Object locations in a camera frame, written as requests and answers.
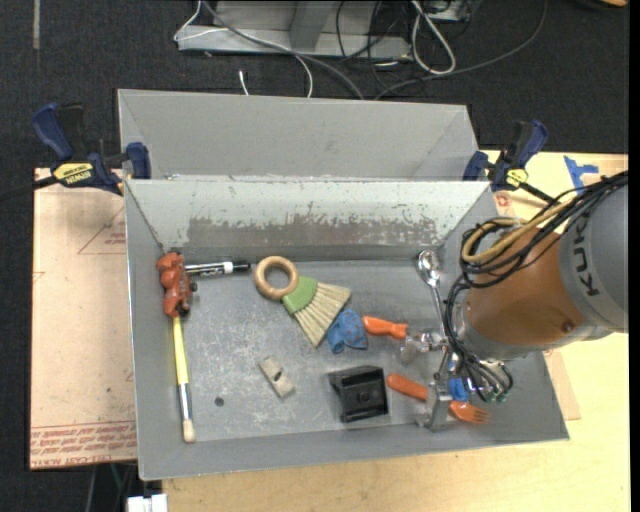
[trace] orange handle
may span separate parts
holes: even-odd
[[[373,316],[363,316],[362,324],[364,325],[364,330],[374,336],[389,335],[402,341],[407,338],[407,324],[394,324],[388,320]]]
[[[387,386],[403,395],[412,396],[420,400],[427,399],[427,388],[397,373],[391,373],[387,376]]]

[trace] clamp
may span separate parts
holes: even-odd
[[[476,151],[467,164],[463,181],[476,181],[488,170],[493,192],[521,188],[547,203],[556,203],[553,197],[527,183],[528,174],[525,171],[525,166],[540,152],[548,136],[549,132],[539,121],[517,122],[510,142],[503,146],[496,162],[490,163],[486,153]]]
[[[105,159],[99,153],[87,152],[82,120],[83,109],[79,104],[59,108],[52,102],[38,110],[31,118],[31,126],[40,141],[56,154],[56,161],[50,167],[51,176],[0,194],[0,201],[56,183],[68,188],[93,187],[122,195],[122,180],[112,168],[126,161],[133,166],[133,178],[151,177],[149,154],[141,142],[130,143],[124,153]]]

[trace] wooden ring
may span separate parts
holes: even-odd
[[[265,277],[265,272],[270,268],[284,270],[289,278],[289,284],[284,288],[274,288]],[[253,280],[258,291],[268,299],[280,300],[285,295],[289,295],[298,286],[298,269],[288,259],[282,256],[268,256],[256,265]]]

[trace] black carpet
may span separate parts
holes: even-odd
[[[526,41],[543,0],[485,0],[464,33],[447,35],[458,69],[494,59]],[[118,88],[181,89],[302,96],[306,77],[283,55],[204,56],[178,52],[172,36],[195,2],[136,0],[42,1],[40,50],[33,49],[33,1],[0,6],[0,193],[26,185],[31,169],[52,155],[30,126],[49,101],[81,102],[87,137],[118,149]],[[499,148],[514,121],[537,119],[549,151],[628,152],[630,8],[595,0],[550,0],[537,37],[493,65],[421,82],[384,101],[468,105],[478,142]],[[381,89],[366,61],[334,62],[367,98]],[[350,98],[339,79],[312,66],[316,97]],[[393,85],[409,70],[381,72]],[[27,467],[33,201],[0,204],[0,509],[83,510],[90,469],[32,473]]]

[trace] blue cloth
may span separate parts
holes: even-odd
[[[360,315],[349,308],[342,311],[331,324],[327,331],[327,341],[334,354],[342,352],[345,345],[360,350],[369,346]]]

